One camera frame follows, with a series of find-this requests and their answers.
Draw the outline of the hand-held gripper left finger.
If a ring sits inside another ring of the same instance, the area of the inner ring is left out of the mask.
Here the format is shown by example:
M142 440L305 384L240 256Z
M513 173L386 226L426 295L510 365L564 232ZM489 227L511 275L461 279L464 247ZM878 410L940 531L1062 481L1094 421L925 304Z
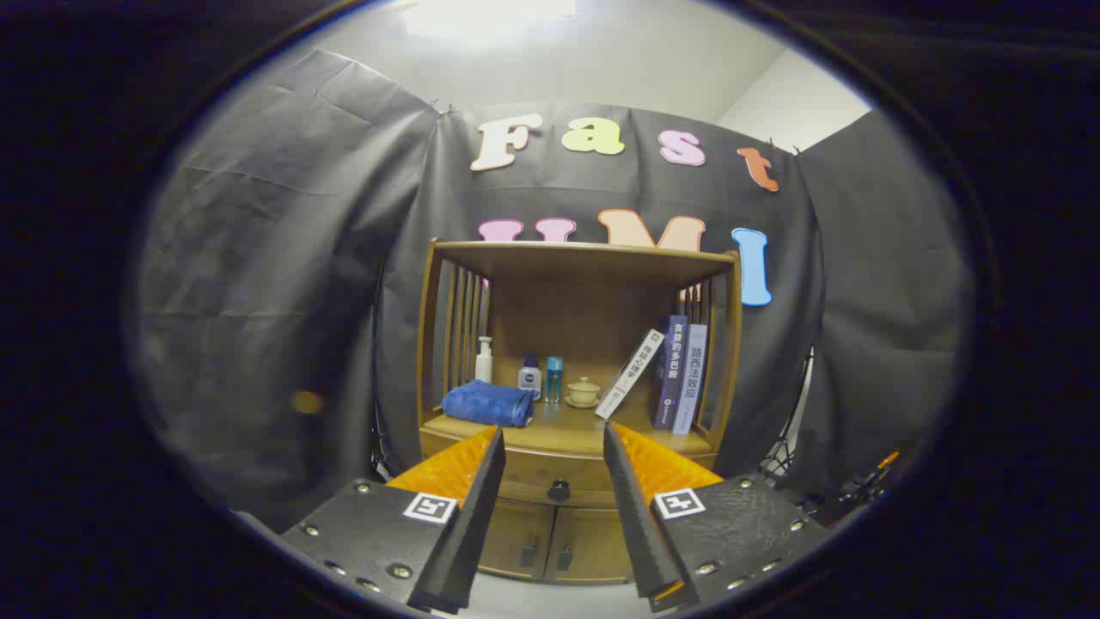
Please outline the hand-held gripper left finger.
M282 538L360 596L457 614L470 600L504 468L503 431L490 425L393 480L351 482Z

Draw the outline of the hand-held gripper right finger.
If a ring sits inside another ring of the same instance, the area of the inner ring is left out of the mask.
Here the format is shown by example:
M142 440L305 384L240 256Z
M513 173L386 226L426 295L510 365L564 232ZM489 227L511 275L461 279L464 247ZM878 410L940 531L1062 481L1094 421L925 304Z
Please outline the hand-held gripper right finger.
M653 611L743 603L831 537L762 475L723 478L632 428L602 435L632 579Z

